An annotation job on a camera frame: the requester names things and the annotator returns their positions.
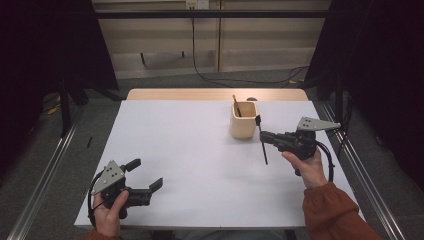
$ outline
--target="person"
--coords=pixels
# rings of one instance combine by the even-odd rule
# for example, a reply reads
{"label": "person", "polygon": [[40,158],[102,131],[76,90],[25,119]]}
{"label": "person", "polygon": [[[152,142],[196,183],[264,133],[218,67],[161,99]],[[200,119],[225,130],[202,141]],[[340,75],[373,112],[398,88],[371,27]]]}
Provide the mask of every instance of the person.
{"label": "person", "polygon": [[[317,148],[312,158],[300,160],[291,152],[283,152],[294,169],[299,169],[305,184],[303,212],[306,230],[313,240],[321,239],[382,239],[358,214],[358,205],[342,190],[325,178],[321,152]],[[125,204],[128,192],[123,191],[109,210],[95,210],[96,229],[84,239],[119,239],[119,209]],[[101,204],[97,194],[93,206]]]}

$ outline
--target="pen holder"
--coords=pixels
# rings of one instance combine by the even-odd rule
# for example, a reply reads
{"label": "pen holder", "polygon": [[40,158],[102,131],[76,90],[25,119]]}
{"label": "pen holder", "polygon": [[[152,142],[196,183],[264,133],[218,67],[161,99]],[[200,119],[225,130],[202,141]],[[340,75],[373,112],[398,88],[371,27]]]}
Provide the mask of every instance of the pen holder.
{"label": "pen holder", "polygon": [[230,118],[230,133],[231,136],[238,139],[248,139],[253,137],[256,129],[255,118],[258,115],[256,104],[254,102],[238,102],[238,108],[241,117],[237,110],[236,104],[231,107]]}

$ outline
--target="white tabletop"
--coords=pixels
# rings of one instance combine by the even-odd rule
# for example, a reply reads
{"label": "white tabletop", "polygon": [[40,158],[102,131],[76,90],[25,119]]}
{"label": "white tabletop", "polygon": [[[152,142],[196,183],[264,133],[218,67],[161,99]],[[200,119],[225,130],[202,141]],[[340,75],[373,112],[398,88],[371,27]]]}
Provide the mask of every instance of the white tabletop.
{"label": "white tabletop", "polygon": [[[96,172],[141,158],[127,186],[148,188],[163,177],[150,206],[128,209],[122,225],[168,229],[271,229],[304,226],[304,185],[259,131],[247,141],[229,133],[231,101],[132,100],[122,102]],[[309,101],[257,102],[262,130],[294,132],[302,116],[318,118]],[[331,151],[335,184],[355,201],[325,132],[317,140]],[[86,202],[75,225],[91,226]]]}

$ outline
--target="orange sleeve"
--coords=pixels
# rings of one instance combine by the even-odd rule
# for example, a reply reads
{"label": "orange sleeve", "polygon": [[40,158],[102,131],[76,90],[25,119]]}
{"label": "orange sleeve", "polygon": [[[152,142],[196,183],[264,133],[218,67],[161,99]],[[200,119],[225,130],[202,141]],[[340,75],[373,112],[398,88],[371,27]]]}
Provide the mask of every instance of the orange sleeve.
{"label": "orange sleeve", "polygon": [[119,240],[119,237],[106,237],[101,233],[98,233],[96,229],[93,229],[88,236],[81,240]]}
{"label": "orange sleeve", "polygon": [[306,189],[303,211],[313,240],[381,239],[358,215],[358,205],[334,183]]}

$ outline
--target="hand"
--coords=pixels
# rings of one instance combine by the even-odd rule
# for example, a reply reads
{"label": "hand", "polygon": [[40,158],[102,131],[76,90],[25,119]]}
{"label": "hand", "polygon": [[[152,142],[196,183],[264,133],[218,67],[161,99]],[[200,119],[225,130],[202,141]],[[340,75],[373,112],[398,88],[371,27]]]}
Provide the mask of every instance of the hand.
{"label": "hand", "polygon": [[328,183],[324,176],[321,152],[318,148],[316,149],[313,157],[303,161],[291,152],[283,152],[281,156],[287,159],[294,169],[299,169],[303,178],[303,183],[307,189],[324,186]]}
{"label": "hand", "polygon": [[[96,218],[96,229],[97,232],[106,237],[119,237],[120,221],[119,211],[124,206],[128,199],[128,191],[122,191],[116,198],[111,209],[106,208],[104,205],[100,205],[94,211]],[[93,206],[97,206],[103,202],[101,193],[97,193],[94,196]]]}

